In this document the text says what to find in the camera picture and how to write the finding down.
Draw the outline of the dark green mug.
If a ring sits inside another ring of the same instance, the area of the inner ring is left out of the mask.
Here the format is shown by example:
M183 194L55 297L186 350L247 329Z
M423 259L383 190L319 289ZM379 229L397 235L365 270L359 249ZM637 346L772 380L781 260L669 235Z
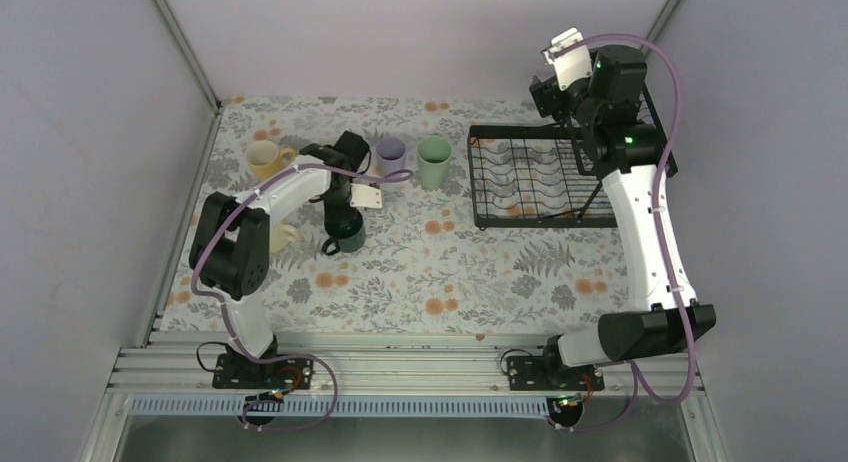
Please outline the dark green mug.
M363 247L367 238L363 216L356 209L345 220L326 220L324 230L328 238L320 251L326 256L356 252Z

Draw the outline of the cream white mug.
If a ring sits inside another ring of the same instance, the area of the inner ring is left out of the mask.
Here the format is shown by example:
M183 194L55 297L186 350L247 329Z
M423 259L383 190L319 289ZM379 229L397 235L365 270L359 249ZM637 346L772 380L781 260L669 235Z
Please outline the cream white mug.
M302 240L299 229L293 225L279 223L273 226L269 235L269 253L276 254L286 246Z

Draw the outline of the lavender cup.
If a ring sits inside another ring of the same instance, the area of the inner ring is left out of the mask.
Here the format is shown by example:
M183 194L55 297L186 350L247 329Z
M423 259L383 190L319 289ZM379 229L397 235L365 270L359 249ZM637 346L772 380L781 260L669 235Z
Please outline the lavender cup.
M375 146L375 155L376 175L401 182L409 178L406 170L407 146L402 139L394 136L383 137Z

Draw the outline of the yellow mug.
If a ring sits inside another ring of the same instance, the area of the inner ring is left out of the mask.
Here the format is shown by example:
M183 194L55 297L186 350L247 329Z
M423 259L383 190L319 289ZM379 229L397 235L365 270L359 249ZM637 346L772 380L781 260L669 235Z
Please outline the yellow mug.
M298 152L291 147L280 147L270 140L260 140L248 145L244 155L257 181L264 182L289 166Z

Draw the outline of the mint green cup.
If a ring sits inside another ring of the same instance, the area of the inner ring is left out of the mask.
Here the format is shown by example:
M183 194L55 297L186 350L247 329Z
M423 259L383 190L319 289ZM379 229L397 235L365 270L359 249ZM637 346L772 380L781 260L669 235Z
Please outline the mint green cup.
M444 182L452 157L452 144L439 136L428 136L417 146L419 179L423 188L436 190Z

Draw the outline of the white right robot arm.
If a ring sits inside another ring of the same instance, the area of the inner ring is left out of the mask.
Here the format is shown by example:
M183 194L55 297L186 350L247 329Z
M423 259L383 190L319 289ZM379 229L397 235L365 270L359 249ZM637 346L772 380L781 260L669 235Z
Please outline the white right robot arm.
M627 267L628 309L590 328L548 340L541 373L565 389L600 364L689 351L716 323L715 310L688 283L665 206L664 132L639 118L647 63L624 45L596 51L550 47L555 77L536 80L539 112L580 132L572 147L586 155L617 223Z

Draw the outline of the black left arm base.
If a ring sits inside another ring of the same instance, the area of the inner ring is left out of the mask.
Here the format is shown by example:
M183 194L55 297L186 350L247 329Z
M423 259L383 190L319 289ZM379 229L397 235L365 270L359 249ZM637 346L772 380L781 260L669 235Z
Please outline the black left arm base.
M213 373L215 389L257 391L308 390L314 362L286 358L273 364L256 364L240 354L221 354Z

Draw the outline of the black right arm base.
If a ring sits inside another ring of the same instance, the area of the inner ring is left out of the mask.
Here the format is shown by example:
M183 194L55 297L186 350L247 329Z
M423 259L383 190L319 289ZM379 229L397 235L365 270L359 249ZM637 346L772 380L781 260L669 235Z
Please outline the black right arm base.
M502 362L512 391L602 391L605 381L591 365L566 367L542 356L511 353Z

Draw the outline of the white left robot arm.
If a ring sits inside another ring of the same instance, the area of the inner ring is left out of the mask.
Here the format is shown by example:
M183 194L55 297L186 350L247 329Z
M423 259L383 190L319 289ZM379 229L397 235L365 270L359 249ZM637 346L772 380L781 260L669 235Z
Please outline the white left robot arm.
M307 145L288 168L251 190L215 192L205 199L190 249L191 290L219 302L228 351L241 357L238 372L252 386L266 386L278 373L276 337L254 296L269 271L272 230L301 206L318 201L329 238L325 251L358 251L366 229L352 204L352 187L369 152L361 136L346 131L332 145Z

